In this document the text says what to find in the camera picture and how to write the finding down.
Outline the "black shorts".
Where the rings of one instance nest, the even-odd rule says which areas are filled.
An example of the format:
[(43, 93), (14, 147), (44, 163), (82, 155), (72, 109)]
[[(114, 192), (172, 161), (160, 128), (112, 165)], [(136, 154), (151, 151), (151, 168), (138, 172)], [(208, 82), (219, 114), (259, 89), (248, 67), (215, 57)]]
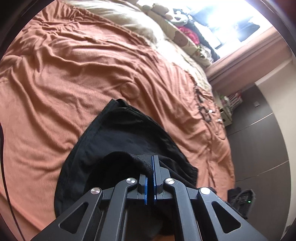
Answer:
[[(169, 170), (166, 197), (154, 204), (152, 156)], [(151, 118), (125, 101), (111, 100), (67, 157), (55, 191), (56, 216), (69, 240), (200, 240), (189, 198), (197, 169)], [(139, 199), (148, 178), (147, 205)]]

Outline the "folded black garment stack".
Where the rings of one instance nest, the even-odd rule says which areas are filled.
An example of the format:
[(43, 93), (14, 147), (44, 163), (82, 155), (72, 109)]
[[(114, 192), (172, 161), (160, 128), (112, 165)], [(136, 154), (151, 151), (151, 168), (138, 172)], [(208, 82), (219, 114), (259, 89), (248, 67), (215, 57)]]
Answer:
[(237, 216), (247, 220), (254, 202), (255, 193), (252, 189), (236, 187), (227, 191), (226, 200), (221, 199), (221, 202), (215, 202), (212, 206), (220, 220), (233, 221)]

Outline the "cream nightstand with drawers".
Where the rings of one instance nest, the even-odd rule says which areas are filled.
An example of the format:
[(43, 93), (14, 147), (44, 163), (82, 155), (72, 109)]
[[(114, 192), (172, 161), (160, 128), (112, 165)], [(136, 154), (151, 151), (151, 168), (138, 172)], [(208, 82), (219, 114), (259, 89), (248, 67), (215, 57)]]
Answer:
[(215, 103), (217, 104), (224, 126), (232, 124), (232, 111), (230, 108), (229, 98), (220, 95), (217, 91), (213, 92)]

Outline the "striped bag on nightstand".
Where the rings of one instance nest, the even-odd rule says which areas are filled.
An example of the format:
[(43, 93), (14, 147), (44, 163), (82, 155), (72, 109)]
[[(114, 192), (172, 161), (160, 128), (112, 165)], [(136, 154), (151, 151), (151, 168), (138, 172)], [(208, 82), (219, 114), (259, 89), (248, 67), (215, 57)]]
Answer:
[(229, 107), (229, 109), (231, 111), (233, 111), (243, 102), (242, 91), (239, 90), (239, 91), (235, 92), (234, 94), (231, 94), (229, 96), (224, 96), (222, 99), (225, 101), (225, 103)]

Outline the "bear print pillow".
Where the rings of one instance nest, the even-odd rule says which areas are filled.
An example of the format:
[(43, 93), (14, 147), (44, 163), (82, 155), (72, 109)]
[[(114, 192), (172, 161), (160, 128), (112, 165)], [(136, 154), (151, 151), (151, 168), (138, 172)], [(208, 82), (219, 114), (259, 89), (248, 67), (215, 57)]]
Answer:
[(183, 34), (171, 20), (175, 19), (172, 8), (160, 3), (150, 1), (138, 1), (136, 5), (150, 18), (152, 18), (163, 30), (166, 36), (186, 52), (193, 60), (209, 67), (213, 62), (210, 51), (196, 46), (185, 34)]

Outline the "orange-brown bed sheet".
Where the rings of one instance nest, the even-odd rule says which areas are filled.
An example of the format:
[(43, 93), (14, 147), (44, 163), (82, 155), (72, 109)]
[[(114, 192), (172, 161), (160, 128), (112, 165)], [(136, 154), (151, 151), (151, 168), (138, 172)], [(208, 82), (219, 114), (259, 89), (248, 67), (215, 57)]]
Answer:
[(145, 39), (61, 1), (40, 11), (1, 60), (1, 215), (17, 240), (54, 220), (70, 151), (112, 99), (150, 116), (198, 169), (198, 187), (226, 200), (235, 175), (212, 91)]

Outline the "pile of clothes on windowsill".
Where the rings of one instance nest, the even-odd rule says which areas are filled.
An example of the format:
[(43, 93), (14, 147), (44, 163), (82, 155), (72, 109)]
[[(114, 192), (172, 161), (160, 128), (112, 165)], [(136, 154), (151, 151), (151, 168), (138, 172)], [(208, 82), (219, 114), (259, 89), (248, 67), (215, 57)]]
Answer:
[(196, 26), (196, 21), (193, 16), (185, 13), (182, 9), (173, 9), (173, 12), (175, 19), (172, 19), (171, 23), (185, 34), (196, 46), (209, 50), (212, 62), (219, 60), (220, 56), (203, 36), (200, 28)]

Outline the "beige blanket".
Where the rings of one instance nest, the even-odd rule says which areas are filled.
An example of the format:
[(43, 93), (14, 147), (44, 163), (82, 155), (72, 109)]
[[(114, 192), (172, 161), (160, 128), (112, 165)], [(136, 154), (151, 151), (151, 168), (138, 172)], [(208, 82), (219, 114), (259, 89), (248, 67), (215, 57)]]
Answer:
[(133, 4), (126, 1), (64, 2), (80, 9), (86, 9), (144, 37), (145, 41), (161, 56), (189, 72), (199, 87), (206, 91), (212, 90), (202, 66), (170, 40), (158, 23)]

